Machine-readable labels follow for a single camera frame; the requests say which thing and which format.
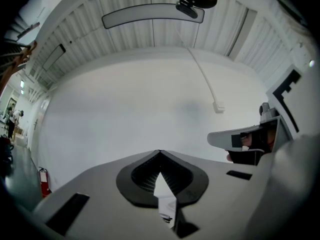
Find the ceiling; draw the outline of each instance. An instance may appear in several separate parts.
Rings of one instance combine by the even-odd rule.
[[[53,29],[50,26],[52,31],[37,36],[39,45],[32,62],[27,64],[27,72],[46,89],[59,82],[68,72],[105,55],[134,48],[182,47],[174,24],[188,47],[229,56],[240,32],[243,31],[248,11],[252,11],[252,8],[247,8],[237,0],[218,0],[214,8],[205,10],[204,21],[201,24],[153,19],[105,29],[101,18],[108,13],[142,4],[175,4],[178,0],[79,1],[72,10],[65,8],[65,11],[68,11],[66,16],[60,17],[58,22],[53,21],[55,26]],[[280,24],[283,24],[285,19],[281,17],[283,12],[280,6],[270,5],[269,9],[275,18],[280,17]],[[283,74],[287,64],[289,66],[292,63],[288,42],[283,41],[277,30],[275,24],[272,25],[263,13],[258,11],[248,36],[243,41],[241,56],[237,57],[237,62],[253,68],[267,87]],[[284,33],[290,36],[290,40],[295,35],[288,26]],[[293,44],[289,45],[295,47],[296,42],[297,37],[294,36]],[[45,71],[42,65],[59,44],[65,47],[65,54]]]

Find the white cable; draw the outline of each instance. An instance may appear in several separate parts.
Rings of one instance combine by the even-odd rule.
[[[189,53],[191,54],[191,56],[192,56],[192,58],[194,59],[195,63],[197,64],[198,68],[200,69],[200,71],[201,71],[201,73],[202,73],[202,75],[203,75],[203,77],[204,77],[204,79],[205,79],[205,81],[206,81],[206,83],[207,83],[207,85],[208,85],[208,87],[209,87],[209,89],[210,89],[210,92],[211,92],[211,94],[212,94],[213,100],[214,100],[214,102],[217,104],[217,103],[218,103],[218,99],[217,99],[217,97],[216,97],[216,95],[215,95],[214,90],[212,89],[212,86],[211,86],[211,84],[210,84],[210,82],[209,82],[209,80],[208,80],[208,78],[207,78],[204,70],[202,69],[202,67],[201,67],[200,64],[198,63],[198,61],[197,61],[196,57],[194,56],[194,54],[192,53],[192,51],[191,51],[191,50],[187,47],[187,45],[185,44],[182,36],[180,35],[180,33],[179,33],[178,29],[177,29],[176,23],[174,22],[173,24],[174,24],[174,29],[175,29],[176,33],[179,35],[181,42],[183,43],[184,47],[189,51]]]

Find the fire extinguisher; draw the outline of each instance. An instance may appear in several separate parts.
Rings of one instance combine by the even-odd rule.
[[[39,176],[40,176],[40,182],[41,182],[41,192],[42,192],[42,197],[45,198],[51,193],[51,190],[49,189],[49,184],[48,184],[48,171],[45,168],[41,168],[39,170]]]

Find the light fixture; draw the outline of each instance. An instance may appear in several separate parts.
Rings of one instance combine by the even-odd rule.
[[[102,22],[106,29],[130,22],[152,19],[171,19],[202,23],[204,21],[205,11],[197,7],[193,7],[192,9],[197,15],[195,18],[177,10],[174,3],[141,4],[106,14],[102,17]]]
[[[315,61],[312,59],[309,62],[309,67],[312,68],[315,65]]]
[[[59,44],[44,62],[42,66],[44,70],[47,71],[65,52],[66,49],[64,48],[64,46],[62,44]]]

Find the gray floor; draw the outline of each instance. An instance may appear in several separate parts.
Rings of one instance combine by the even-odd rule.
[[[12,150],[12,173],[5,177],[5,185],[13,199],[30,212],[42,200],[38,170],[26,147],[15,146]]]

